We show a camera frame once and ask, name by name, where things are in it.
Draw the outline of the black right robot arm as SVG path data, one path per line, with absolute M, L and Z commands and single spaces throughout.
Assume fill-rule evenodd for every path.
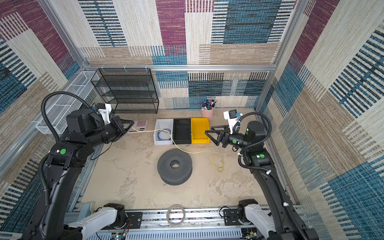
M 279 180 L 275 163 L 264 142 L 271 136 L 272 123 L 259 112 L 241 114 L 224 112 L 227 125 L 213 126 L 205 132 L 213 143 L 238 153 L 238 164 L 257 180 L 271 213 L 261 209 L 256 200 L 242 200 L 238 216 L 242 224 L 251 223 L 266 240 L 317 240 L 318 233 L 301 219 Z

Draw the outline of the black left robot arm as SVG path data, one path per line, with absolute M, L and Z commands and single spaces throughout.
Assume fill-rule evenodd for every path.
M 42 101 L 42 117 L 56 143 L 39 164 L 38 177 L 43 190 L 21 238 L 85 240 L 107 226 L 126 227 L 128 217 L 120 204 L 107 204 L 80 223 L 66 225 L 64 220 L 70 195 L 94 148 L 118 141 L 134 125 L 134 121 L 122 120 L 119 116 L 105 121 L 101 113 L 86 105 L 86 108 L 67 115 L 68 126 L 62 135 L 58 135 L 46 113 L 47 101 L 55 95 L 67 95 L 86 104 L 79 96 L 64 91 L 50 93 Z

